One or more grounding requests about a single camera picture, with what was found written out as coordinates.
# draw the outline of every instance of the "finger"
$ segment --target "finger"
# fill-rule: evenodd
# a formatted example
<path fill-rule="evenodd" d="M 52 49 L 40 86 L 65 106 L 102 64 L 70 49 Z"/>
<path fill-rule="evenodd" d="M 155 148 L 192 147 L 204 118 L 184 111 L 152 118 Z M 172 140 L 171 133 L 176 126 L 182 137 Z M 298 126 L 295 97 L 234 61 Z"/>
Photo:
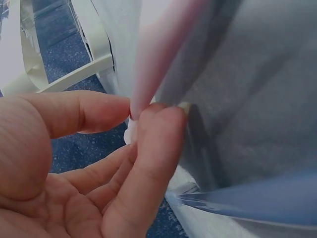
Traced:
<path fill-rule="evenodd" d="M 129 99 L 92 91 L 28 94 L 21 97 L 39 112 L 51 138 L 78 131 L 106 131 L 122 123 L 130 113 Z"/>
<path fill-rule="evenodd" d="M 51 138 L 110 129 L 129 115 L 129 100 L 77 91 L 0 99 L 0 194 L 38 195 L 52 163 Z"/>
<path fill-rule="evenodd" d="M 166 105 L 159 104 L 159 103 L 152 103 L 147 109 L 145 109 L 139 118 L 138 125 L 137 125 L 137 140 L 138 140 L 138 147 L 143 144 L 144 134 L 151 126 L 155 115 L 166 108 Z"/>
<path fill-rule="evenodd" d="M 141 113 L 137 124 L 138 144 L 141 144 L 141 141 L 143 141 L 144 133 L 151 125 L 155 115 L 164 108 L 166 108 L 164 104 L 153 103 Z M 123 182 L 134 165 L 136 156 L 137 146 L 133 145 L 131 148 L 131 154 L 126 157 L 120 166 L 120 169 L 115 173 L 110 182 L 87 194 L 87 197 L 99 208 L 101 212 L 103 212 L 110 201 L 117 196 Z"/>
<path fill-rule="evenodd" d="M 103 212 L 104 208 L 117 196 L 121 186 L 130 173 L 137 158 L 137 145 L 131 144 L 130 154 L 124 159 L 118 171 L 110 182 L 96 188 L 87 194 L 87 197 Z"/>
<path fill-rule="evenodd" d="M 103 233 L 141 237 L 153 222 L 183 144 L 186 116 L 180 108 L 157 113 L 120 192 L 107 209 Z M 106 222 L 111 219 L 111 226 Z"/>
<path fill-rule="evenodd" d="M 128 158 L 130 151 L 129 145 L 123 146 L 92 165 L 60 175 L 66 178 L 81 194 L 86 195 L 108 183 L 122 162 Z"/>

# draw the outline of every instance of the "palm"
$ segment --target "palm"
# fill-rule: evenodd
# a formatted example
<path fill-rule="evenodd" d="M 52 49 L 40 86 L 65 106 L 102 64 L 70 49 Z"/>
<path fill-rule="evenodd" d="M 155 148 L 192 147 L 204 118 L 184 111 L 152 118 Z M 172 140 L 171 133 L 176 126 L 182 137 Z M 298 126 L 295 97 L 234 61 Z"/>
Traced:
<path fill-rule="evenodd" d="M 145 236 L 178 162 L 183 111 L 151 106 L 132 145 L 57 175 L 48 174 L 50 139 L 108 130 L 127 118 L 128 100 L 92 92 L 31 95 L 0 99 L 0 109 L 1 237 Z"/>

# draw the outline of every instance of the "plastic wrap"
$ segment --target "plastic wrap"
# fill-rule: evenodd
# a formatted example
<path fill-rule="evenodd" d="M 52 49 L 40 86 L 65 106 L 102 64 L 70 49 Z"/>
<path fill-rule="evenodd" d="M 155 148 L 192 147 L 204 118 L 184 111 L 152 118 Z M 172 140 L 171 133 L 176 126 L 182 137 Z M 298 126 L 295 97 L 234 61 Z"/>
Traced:
<path fill-rule="evenodd" d="M 97 11 L 112 32 L 119 88 L 131 96 L 140 1 L 93 2 L 99 3 Z M 169 189 L 173 192 L 194 182 L 199 193 L 169 192 L 167 196 L 190 237 L 317 235 L 316 194 L 312 190 L 315 174 L 296 175 L 317 165 L 316 10 L 315 1 L 209 1 L 174 60 L 156 100 L 193 104 L 181 167 Z M 268 193 L 270 203 L 261 190 Z M 237 201 L 229 200 L 228 196 L 233 196 L 230 191 L 237 191 L 245 202 L 243 209 L 250 209 L 253 215 L 257 206 L 263 204 L 263 212 L 271 205 L 270 219 L 264 214 L 255 219 L 252 214 L 243 217 L 229 210 L 201 211 L 199 205 L 179 200 L 192 197 L 220 207 L 221 202 L 239 207 Z M 226 193 L 227 198 L 222 199 L 220 195 Z M 213 200 L 214 194 L 218 194 L 217 200 Z M 283 207 L 273 201 L 284 203 L 283 219 Z"/>
<path fill-rule="evenodd" d="M 63 91 L 94 74 L 100 77 L 113 70 L 107 33 L 90 1 L 17 0 L 5 5 L 9 14 L 1 21 L 5 32 L 2 31 L 0 42 L 3 53 L 0 89 L 4 96 Z M 41 55 L 77 36 L 91 62 L 55 80 L 47 79 L 46 70 L 50 66 L 43 62 Z"/>

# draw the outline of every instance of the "hand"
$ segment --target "hand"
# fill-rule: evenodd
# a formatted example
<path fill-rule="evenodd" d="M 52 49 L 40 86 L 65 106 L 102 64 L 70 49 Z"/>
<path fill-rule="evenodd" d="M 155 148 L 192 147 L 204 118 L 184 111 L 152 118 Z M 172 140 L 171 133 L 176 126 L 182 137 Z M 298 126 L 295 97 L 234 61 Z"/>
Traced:
<path fill-rule="evenodd" d="M 96 92 L 1 98 L 0 237 L 145 237 L 178 163 L 182 109 L 153 104 L 131 145 L 49 174 L 52 138 L 109 130 L 128 115 L 128 99 Z"/>

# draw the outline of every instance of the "white plastic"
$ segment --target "white plastic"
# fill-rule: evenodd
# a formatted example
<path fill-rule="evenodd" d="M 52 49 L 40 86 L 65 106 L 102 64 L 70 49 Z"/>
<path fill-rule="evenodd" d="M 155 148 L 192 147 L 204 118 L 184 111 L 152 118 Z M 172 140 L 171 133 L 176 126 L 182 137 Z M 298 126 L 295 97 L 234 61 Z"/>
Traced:
<path fill-rule="evenodd" d="M 124 136 L 123 136 L 124 142 L 127 145 L 131 144 L 132 134 L 134 129 L 136 128 L 136 124 L 137 124 L 137 120 L 132 120 L 131 118 L 129 118 L 128 128 L 124 132 Z"/>
<path fill-rule="evenodd" d="M 206 0 L 143 1 L 130 109 L 133 120 L 138 120 L 149 105 L 205 3 Z M 131 128 L 128 126 L 126 138 Z"/>
<path fill-rule="evenodd" d="M 6 75 L 8 82 L 1 86 L 4 96 L 18 93 L 59 92 L 113 67 L 112 54 L 107 33 L 90 0 L 72 0 L 75 18 L 81 28 L 83 41 L 89 53 L 91 63 L 63 76 L 49 84 L 44 64 L 26 35 L 20 30 L 21 1 L 11 1 L 8 18 L 9 31 L 2 35 L 1 47 L 10 49 L 10 60 L 2 58 L 1 65 L 15 71 Z"/>

